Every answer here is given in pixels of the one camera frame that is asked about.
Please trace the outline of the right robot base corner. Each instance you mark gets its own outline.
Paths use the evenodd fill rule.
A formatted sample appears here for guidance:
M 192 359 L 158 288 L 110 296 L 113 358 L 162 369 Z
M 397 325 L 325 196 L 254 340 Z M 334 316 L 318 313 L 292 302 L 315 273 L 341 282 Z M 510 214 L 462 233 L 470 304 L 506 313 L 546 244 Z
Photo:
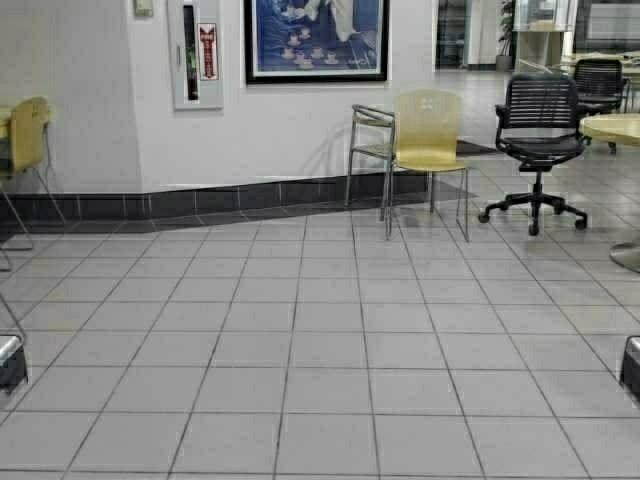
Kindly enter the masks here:
M 630 336 L 626 339 L 619 382 L 639 399 L 640 396 L 640 366 L 639 366 L 639 337 Z

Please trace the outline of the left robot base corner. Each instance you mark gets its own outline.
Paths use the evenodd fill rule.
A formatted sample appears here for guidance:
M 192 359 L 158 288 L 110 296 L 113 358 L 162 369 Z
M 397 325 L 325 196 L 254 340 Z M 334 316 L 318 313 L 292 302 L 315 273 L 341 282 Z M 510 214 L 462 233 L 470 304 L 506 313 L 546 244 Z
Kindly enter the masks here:
M 28 380 L 23 340 L 17 335 L 1 336 L 1 390 L 7 395 Z

